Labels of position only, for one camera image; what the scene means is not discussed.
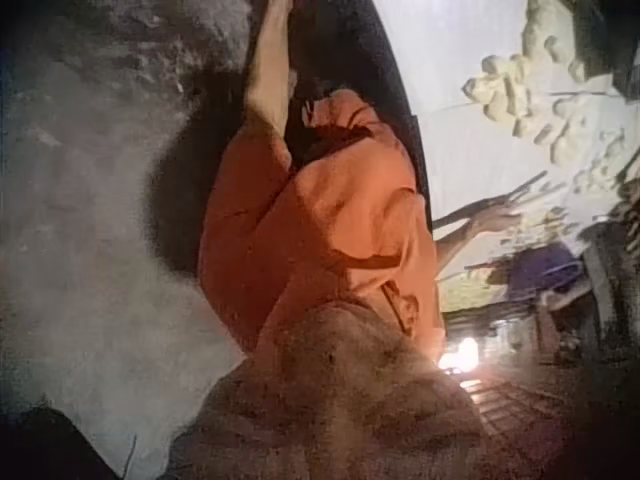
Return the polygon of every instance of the orange shirt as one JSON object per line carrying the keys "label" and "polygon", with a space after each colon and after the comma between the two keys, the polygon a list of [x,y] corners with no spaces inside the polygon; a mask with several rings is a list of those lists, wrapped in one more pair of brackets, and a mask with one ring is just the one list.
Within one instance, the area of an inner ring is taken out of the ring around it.
{"label": "orange shirt", "polygon": [[305,124],[333,148],[298,172],[268,128],[246,124],[227,148],[201,241],[207,299],[251,352],[319,304],[382,296],[437,360],[435,244],[404,147],[350,90],[316,102]]}

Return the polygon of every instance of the light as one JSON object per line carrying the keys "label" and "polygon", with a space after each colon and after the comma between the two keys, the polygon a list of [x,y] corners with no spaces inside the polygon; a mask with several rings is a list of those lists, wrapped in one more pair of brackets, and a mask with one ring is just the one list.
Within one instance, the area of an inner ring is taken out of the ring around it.
{"label": "light", "polygon": [[458,345],[457,352],[445,353],[442,356],[438,367],[455,373],[468,373],[475,370],[479,363],[478,342],[473,338],[465,338]]}

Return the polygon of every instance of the hand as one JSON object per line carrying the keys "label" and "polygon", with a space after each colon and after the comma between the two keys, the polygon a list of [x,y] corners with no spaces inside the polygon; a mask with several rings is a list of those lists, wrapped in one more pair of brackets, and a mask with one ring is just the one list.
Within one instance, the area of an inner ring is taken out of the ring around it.
{"label": "hand", "polygon": [[476,213],[469,221],[471,235],[476,236],[483,232],[502,232],[517,227],[520,225],[522,215],[511,214],[512,208],[506,199],[500,199],[493,206]]}

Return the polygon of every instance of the purple fabric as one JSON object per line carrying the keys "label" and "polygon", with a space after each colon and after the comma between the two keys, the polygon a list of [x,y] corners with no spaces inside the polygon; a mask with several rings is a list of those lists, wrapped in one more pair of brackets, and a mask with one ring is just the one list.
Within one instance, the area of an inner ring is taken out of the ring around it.
{"label": "purple fabric", "polygon": [[582,276],[582,263],[564,243],[518,254],[511,267],[508,297],[526,300],[543,290],[567,287]]}

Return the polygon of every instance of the ground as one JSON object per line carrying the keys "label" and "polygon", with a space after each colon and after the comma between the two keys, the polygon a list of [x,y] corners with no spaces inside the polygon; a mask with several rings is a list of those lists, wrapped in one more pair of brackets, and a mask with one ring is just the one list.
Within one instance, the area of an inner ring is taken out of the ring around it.
{"label": "ground", "polygon": [[[243,358],[194,271],[263,2],[44,3],[3,19],[0,407],[60,410],[114,472],[133,450],[127,478],[153,478]],[[344,83],[406,115],[367,2],[325,3],[316,30],[372,52]]]}

